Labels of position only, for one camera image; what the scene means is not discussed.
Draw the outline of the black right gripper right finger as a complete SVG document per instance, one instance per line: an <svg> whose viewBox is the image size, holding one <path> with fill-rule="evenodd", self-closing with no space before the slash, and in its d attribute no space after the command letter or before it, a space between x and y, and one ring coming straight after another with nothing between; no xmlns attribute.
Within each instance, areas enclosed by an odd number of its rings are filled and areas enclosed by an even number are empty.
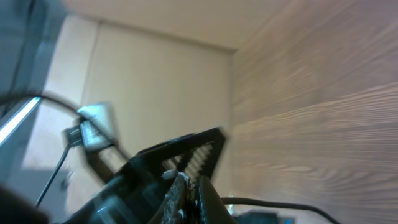
<svg viewBox="0 0 398 224"><path fill-rule="evenodd" d="M236 224L208 177L200 177L198 193L201 224Z"/></svg>

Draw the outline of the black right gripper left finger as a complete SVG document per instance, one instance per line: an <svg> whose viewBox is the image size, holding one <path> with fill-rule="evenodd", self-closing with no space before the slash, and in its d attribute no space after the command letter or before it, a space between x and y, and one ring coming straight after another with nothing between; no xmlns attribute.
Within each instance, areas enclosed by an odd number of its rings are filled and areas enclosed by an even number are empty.
<svg viewBox="0 0 398 224"><path fill-rule="evenodd" d="M187 207L190 203L189 177L177 170L168 170L162 174L162 178L172 180L172 185L155 214L155 223L187 223Z"/></svg>

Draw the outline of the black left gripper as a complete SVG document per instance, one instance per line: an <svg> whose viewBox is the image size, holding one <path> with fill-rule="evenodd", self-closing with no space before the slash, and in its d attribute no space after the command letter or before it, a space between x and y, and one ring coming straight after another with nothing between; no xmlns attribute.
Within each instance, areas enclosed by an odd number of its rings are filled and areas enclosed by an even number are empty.
<svg viewBox="0 0 398 224"><path fill-rule="evenodd" d="M215 127L140 151L66 223L148 223L174 181L162 174L176 170L192 182L201 176L211 179L225 143L223 129Z"/></svg>

